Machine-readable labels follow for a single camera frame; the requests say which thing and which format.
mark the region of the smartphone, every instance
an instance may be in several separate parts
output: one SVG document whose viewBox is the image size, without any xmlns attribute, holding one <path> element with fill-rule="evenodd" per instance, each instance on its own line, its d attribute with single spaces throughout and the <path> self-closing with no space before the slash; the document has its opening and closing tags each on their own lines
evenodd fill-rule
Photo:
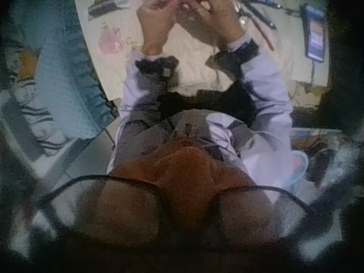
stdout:
<svg viewBox="0 0 364 273">
<path fill-rule="evenodd" d="M 302 8 L 306 57 L 322 63 L 325 59 L 326 23 L 325 13 L 312 6 Z"/>
</svg>

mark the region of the scissors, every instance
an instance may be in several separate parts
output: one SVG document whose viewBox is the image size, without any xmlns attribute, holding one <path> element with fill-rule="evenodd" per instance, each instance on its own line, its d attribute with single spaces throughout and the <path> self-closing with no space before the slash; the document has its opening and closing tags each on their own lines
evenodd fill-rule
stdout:
<svg viewBox="0 0 364 273">
<path fill-rule="evenodd" d="M 264 40 L 267 42 L 268 47 L 271 51 L 274 51 L 274 46 L 272 45 L 271 41 L 269 40 L 268 36 L 264 33 L 262 28 L 259 26 L 258 22 L 253 18 L 253 16 L 250 13 L 247 13 L 244 11 L 241 3 L 239 0 L 234 1 L 234 7 L 237 15 L 239 16 L 239 20 L 242 22 L 242 24 L 246 24 L 247 22 L 242 19 L 243 16 L 248 17 L 253 22 L 254 26 L 257 28 L 257 30 L 262 34 Z"/>
<path fill-rule="evenodd" d="M 283 9 L 283 6 L 280 4 L 277 4 L 276 2 L 272 0 L 251 0 L 252 3 L 262 4 L 268 7 L 272 7 L 273 9 L 280 10 Z"/>
<path fill-rule="evenodd" d="M 266 24 L 267 26 L 269 26 L 273 30 L 276 30 L 277 29 L 275 23 L 273 23 L 272 21 L 270 21 L 267 17 L 265 17 L 263 14 L 261 14 L 255 7 L 253 7 L 251 5 L 251 3 L 250 3 L 249 0 L 238 0 L 238 1 L 241 1 L 246 6 L 246 8 L 248 10 L 250 10 L 251 13 L 253 13 L 264 24 Z"/>
</svg>

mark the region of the pink drawing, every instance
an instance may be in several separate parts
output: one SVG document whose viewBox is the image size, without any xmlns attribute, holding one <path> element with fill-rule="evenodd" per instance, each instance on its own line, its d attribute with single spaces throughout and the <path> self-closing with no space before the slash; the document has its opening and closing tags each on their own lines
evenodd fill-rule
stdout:
<svg viewBox="0 0 364 273">
<path fill-rule="evenodd" d="M 109 29 L 107 24 L 103 24 L 98 46 L 103 54 L 117 54 L 124 48 L 124 42 L 121 39 L 120 28 Z"/>
</svg>

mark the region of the sleeve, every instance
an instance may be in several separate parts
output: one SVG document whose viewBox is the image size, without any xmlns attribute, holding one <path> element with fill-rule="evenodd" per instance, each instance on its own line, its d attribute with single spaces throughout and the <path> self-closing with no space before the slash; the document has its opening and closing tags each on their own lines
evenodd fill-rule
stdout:
<svg viewBox="0 0 364 273">
<path fill-rule="evenodd" d="M 119 107 L 121 123 L 116 145 L 123 145 L 160 121 L 158 97 L 167 91 L 167 84 L 157 75 L 142 74 L 135 65 L 142 59 L 155 61 L 160 57 L 161 55 L 146 56 L 137 50 L 131 53 L 131 59 L 126 65 L 127 76 Z"/>
<path fill-rule="evenodd" d="M 242 60 L 238 64 L 240 73 L 232 72 L 249 86 L 257 109 L 252 131 L 264 138 L 274 151 L 290 150 L 292 105 L 274 60 L 247 35 L 229 44 L 228 51 L 234 60 Z"/>
<path fill-rule="evenodd" d="M 257 185 L 282 187 L 291 176 L 293 162 L 288 89 L 273 59 L 248 36 L 229 44 L 228 50 L 230 61 L 226 63 L 256 108 L 252 136 L 248 141 L 236 139 L 235 150 Z M 272 202 L 278 198 L 275 193 L 267 195 Z"/>
</svg>

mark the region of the hand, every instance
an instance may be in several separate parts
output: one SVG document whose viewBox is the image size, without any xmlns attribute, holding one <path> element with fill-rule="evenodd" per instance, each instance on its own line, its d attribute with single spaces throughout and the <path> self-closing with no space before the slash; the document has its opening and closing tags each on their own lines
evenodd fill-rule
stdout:
<svg viewBox="0 0 364 273">
<path fill-rule="evenodd" d="M 163 51 L 168 34 L 176 21 L 179 0 L 146 0 L 138 9 L 144 44 L 142 53 L 158 55 Z"/>
<path fill-rule="evenodd" d="M 230 0 L 207 0 L 210 10 L 204 8 L 196 0 L 184 1 L 200 15 L 209 27 L 215 30 L 224 43 L 232 43 L 244 36 L 245 31 L 240 25 Z"/>
</svg>

